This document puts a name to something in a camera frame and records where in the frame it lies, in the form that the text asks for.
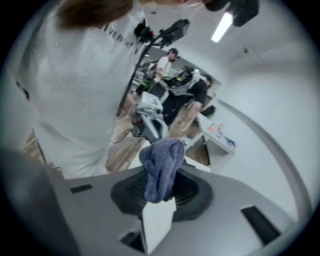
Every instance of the black vent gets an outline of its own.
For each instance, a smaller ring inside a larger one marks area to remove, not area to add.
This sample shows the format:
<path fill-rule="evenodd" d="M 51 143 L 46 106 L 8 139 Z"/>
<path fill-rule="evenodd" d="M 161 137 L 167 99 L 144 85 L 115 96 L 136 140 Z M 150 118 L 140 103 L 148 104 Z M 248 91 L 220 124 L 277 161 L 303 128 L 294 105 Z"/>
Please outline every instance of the black vent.
<path fill-rule="evenodd" d="M 83 192 L 83 191 L 86 191 L 89 189 L 92 189 L 92 186 L 90 184 L 83 184 L 80 186 L 74 186 L 74 187 L 70 188 L 70 190 L 73 194 L 80 193 L 80 192 Z"/>
<path fill-rule="evenodd" d="M 148 181 L 146 171 L 141 171 L 116 183 L 111 189 L 111 198 L 124 214 L 140 216 L 147 204 L 145 191 Z M 198 218 L 213 201 L 213 190 L 203 179 L 183 170 L 178 170 L 173 185 L 176 211 L 174 222 Z"/>
<path fill-rule="evenodd" d="M 281 233 L 257 207 L 247 207 L 242 209 L 241 212 L 264 245 L 271 243 L 281 235 Z"/>
<path fill-rule="evenodd" d="M 120 240 L 121 243 L 129 246 L 139 252 L 145 253 L 142 236 L 140 232 L 129 232 Z"/>
<path fill-rule="evenodd" d="M 177 209 L 188 204 L 199 192 L 199 188 L 195 182 L 187 178 L 179 178 L 180 175 L 177 173 L 178 178 L 173 186 L 173 195 Z M 145 200 L 147 182 L 148 176 L 145 174 L 125 187 L 125 191 L 134 197 L 137 203 L 143 207 L 147 204 Z"/>

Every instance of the ceiling light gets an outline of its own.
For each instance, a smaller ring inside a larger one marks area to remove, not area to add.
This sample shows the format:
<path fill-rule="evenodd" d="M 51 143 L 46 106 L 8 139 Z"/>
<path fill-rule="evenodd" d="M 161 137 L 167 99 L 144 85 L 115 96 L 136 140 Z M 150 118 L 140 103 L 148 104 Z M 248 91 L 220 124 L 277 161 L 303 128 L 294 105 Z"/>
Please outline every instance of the ceiling light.
<path fill-rule="evenodd" d="M 214 41 L 215 43 L 218 43 L 219 40 L 222 38 L 222 36 L 226 33 L 228 28 L 231 26 L 232 22 L 233 22 L 232 14 L 226 12 L 223 15 L 218 27 L 216 28 L 211 40 Z"/>

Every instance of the gray towel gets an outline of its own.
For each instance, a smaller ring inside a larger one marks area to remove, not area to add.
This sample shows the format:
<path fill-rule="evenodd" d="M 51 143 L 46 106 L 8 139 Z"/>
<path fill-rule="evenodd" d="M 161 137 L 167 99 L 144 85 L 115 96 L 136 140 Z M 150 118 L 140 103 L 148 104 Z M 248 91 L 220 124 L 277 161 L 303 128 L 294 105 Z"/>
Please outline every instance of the gray towel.
<path fill-rule="evenodd" d="M 173 197 L 177 170 L 185 159 L 185 146 L 179 139 L 160 139 L 140 151 L 139 159 L 147 171 L 144 198 L 151 203 Z"/>

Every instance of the white machine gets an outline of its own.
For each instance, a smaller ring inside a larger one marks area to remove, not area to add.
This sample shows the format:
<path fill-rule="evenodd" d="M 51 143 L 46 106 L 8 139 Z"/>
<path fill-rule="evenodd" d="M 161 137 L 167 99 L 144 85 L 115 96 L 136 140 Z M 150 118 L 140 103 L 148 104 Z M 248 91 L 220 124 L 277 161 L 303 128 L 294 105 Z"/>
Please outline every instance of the white machine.
<path fill-rule="evenodd" d="M 141 124 L 132 130 L 133 136 L 145 137 L 150 143 L 165 138 L 168 126 L 163 121 L 163 109 L 157 96 L 144 91 L 134 113 L 141 115 Z"/>

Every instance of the black slot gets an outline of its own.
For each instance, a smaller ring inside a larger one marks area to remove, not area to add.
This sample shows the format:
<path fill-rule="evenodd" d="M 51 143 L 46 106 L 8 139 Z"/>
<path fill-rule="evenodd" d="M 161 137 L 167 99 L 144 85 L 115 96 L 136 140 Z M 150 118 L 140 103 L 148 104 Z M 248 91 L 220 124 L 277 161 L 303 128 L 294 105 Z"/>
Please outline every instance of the black slot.
<path fill-rule="evenodd" d="M 255 206 L 243 208 L 241 210 L 244 217 L 262 241 L 267 245 L 281 235 L 276 227 L 266 218 L 266 216 Z"/>
<path fill-rule="evenodd" d="M 74 186 L 71 187 L 70 190 L 72 192 L 72 194 L 76 194 L 76 193 L 80 193 L 89 189 L 92 189 L 93 187 L 90 184 L 83 184 L 80 186 Z"/>
<path fill-rule="evenodd" d="M 29 99 L 30 99 L 29 92 L 26 89 L 24 89 L 18 81 L 15 81 L 15 83 L 19 87 L 19 89 L 21 89 L 23 91 L 24 96 L 29 101 Z"/>
<path fill-rule="evenodd" d="M 145 253 L 144 245 L 141 238 L 140 232 L 130 232 L 122 238 L 121 243 L 129 246 L 139 252 Z"/>
<path fill-rule="evenodd" d="M 158 133 L 158 139 L 159 140 L 162 139 L 161 134 L 160 134 L 161 128 L 162 128 L 161 123 L 159 123 L 156 119 L 153 119 L 151 122 L 152 122 L 156 132 Z"/>

